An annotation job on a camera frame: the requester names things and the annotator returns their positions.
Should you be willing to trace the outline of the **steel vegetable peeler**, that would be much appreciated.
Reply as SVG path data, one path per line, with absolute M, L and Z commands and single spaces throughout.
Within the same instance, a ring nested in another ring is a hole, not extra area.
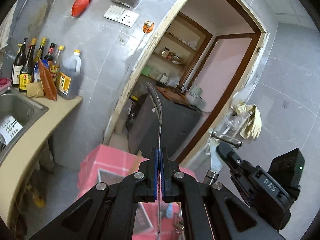
M 173 225 L 175 227 L 176 233 L 182 233 L 184 231 L 184 223 L 183 223 L 183 217 L 181 212 L 174 214 Z

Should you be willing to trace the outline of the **white perforated utensil holder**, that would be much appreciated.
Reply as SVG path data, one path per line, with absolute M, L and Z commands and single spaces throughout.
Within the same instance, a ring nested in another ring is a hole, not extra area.
M 110 172 L 102 168 L 98 168 L 97 173 L 98 173 L 97 183 L 104 182 L 108 186 L 116 183 L 120 183 L 124 178 L 124 176 L 122 175 L 118 175 L 114 172 Z M 144 208 L 142 203 L 138 203 L 138 206 L 136 209 L 133 234 L 138 235 L 141 233 L 152 231 L 153 229 L 154 229 L 153 224 L 147 214 L 146 209 Z

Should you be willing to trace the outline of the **steel kitchen sink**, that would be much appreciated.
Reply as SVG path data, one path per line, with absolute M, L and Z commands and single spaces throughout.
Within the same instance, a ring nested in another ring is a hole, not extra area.
M 48 107 L 9 87 L 1 91 L 1 162 Z

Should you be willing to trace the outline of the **pink checked tablecloth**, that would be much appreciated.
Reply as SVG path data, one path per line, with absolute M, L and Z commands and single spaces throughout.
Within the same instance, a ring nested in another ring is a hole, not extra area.
M 146 159 L 105 145 L 96 147 L 80 164 L 77 187 L 77 198 L 82 197 L 97 184 L 98 168 L 128 176 L 138 171 L 139 164 Z M 142 203 L 153 224 L 152 231 L 132 236 L 133 239 L 184 239 L 183 233 L 176 233 L 174 214 L 181 212 L 180 203 L 161 203 L 161 233 L 157 233 L 158 203 Z

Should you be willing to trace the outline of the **cream rubber gloves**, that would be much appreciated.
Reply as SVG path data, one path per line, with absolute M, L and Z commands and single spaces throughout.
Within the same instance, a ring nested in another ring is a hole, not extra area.
M 243 128 L 240 129 L 240 136 L 243 139 L 257 139 L 262 128 L 262 120 L 260 111 L 256 105 L 247 105 L 243 101 L 238 101 L 234 104 L 233 109 L 237 115 L 249 114 L 250 116 L 245 121 Z

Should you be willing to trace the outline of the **grey cabinet appliance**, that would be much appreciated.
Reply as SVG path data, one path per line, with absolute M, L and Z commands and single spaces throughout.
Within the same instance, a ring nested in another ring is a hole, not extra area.
M 168 157 L 172 160 L 180 154 L 180 148 L 189 137 L 202 117 L 196 107 L 185 106 L 166 99 L 160 91 L 157 95 L 163 109 L 161 146 L 167 149 Z M 129 127 L 129 152 L 138 151 L 146 158 L 151 156 L 151 150 L 157 146 L 159 121 L 146 90 L 138 101 L 136 116 Z

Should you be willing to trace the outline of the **metal pot on cabinet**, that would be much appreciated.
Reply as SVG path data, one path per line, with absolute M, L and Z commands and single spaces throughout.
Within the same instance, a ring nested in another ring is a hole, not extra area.
M 193 106 L 198 106 L 204 103 L 202 98 L 203 90 L 198 85 L 192 84 L 190 89 L 188 90 L 188 101 Z

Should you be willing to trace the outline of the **large soy sauce jug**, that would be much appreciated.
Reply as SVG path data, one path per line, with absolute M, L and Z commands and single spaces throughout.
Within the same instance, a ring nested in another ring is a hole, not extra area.
M 74 50 L 73 54 L 64 59 L 57 76 L 56 87 L 59 96 L 66 100 L 74 99 L 81 83 L 81 51 Z

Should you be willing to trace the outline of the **green box on shelf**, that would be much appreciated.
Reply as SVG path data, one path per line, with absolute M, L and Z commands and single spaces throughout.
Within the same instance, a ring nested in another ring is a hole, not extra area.
M 142 75 L 148 76 L 151 72 L 152 68 L 148 65 L 146 65 L 143 70 L 141 71 Z

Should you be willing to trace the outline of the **yellow label sauce bottle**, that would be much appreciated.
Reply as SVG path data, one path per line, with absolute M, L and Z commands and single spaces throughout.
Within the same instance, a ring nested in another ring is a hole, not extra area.
M 32 81 L 32 75 L 33 75 L 33 58 L 34 58 L 34 51 L 37 44 L 37 38 L 33 38 L 29 47 L 29 51 L 27 54 L 27 60 L 22 67 L 19 75 L 19 90 L 20 92 L 26 92 L 27 91 L 27 85 L 31 83 Z

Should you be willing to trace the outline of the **dark sauce bottle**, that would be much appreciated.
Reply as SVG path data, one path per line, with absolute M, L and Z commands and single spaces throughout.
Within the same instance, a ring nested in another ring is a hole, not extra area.
M 20 80 L 20 71 L 22 67 L 24 66 L 26 62 L 26 54 L 25 54 L 25 49 L 26 49 L 26 41 L 27 38 L 25 37 L 23 39 L 23 43 L 20 46 L 20 49 L 17 53 L 17 56 L 15 57 L 13 63 L 12 63 L 12 74 L 11 74 L 11 81 L 12 81 L 12 86 L 13 87 L 18 87 Z

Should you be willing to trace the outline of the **red plastic bag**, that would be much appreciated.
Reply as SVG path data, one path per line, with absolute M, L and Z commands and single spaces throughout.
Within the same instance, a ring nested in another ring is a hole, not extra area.
M 75 0 L 71 10 L 72 17 L 79 17 L 89 6 L 91 0 Z

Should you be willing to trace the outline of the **white wall switch plate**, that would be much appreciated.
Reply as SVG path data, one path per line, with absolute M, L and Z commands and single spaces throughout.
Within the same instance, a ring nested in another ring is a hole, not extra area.
M 139 14 L 116 5 L 111 5 L 105 12 L 104 18 L 132 27 L 139 18 Z

